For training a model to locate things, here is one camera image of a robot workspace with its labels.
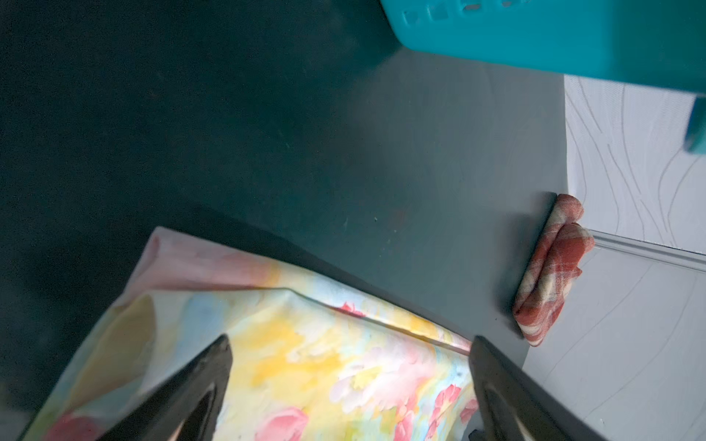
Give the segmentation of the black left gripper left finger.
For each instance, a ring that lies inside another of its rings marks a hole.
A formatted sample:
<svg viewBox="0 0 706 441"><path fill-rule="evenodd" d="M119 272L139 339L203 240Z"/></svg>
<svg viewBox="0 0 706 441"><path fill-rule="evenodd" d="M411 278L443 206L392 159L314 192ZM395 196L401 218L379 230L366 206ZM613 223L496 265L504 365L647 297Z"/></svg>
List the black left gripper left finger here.
<svg viewBox="0 0 706 441"><path fill-rule="evenodd" d="M212 440L232 363L231 345L223 334L101 438Z"/></svg>

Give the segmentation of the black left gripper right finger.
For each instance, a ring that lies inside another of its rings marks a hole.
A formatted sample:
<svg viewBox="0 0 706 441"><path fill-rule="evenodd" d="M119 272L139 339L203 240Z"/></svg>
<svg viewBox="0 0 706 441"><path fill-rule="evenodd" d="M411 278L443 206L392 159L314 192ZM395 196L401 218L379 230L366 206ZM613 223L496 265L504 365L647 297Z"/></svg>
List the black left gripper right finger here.
<svg viewBox="0 0 706 441"><path fill-rule="evenodd" d="M601 440L483 336L469 356L483 427L471 440Z"/></svg>

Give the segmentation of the floral skirt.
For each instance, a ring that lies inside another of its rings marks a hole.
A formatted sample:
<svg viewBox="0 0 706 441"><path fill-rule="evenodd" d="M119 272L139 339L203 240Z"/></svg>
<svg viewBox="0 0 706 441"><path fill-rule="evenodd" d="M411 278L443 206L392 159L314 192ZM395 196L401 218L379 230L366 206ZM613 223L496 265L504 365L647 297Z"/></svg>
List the floral skirt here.
<svg viewBox="0 0 706 441"><path fill-rule="evenodd" d="M163 227L26 432L96 440L217 338L218 440L458 440L468 340L329 277Z"/></svg>

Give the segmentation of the red plaid skirt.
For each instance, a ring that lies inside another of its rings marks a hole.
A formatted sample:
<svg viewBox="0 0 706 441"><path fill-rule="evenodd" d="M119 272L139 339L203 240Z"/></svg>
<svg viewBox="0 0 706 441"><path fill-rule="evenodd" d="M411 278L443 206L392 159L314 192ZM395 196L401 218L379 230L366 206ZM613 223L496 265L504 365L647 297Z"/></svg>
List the red plaid skirt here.
<svg viewBox="0 0 706 441"><path fill-rule="evenodd" d="M518 287L512 314L532 347L538 347L555 324L582 274L581 259L595 246L592 234L578 223L583 214L577 198L557 196Z"/></svg>

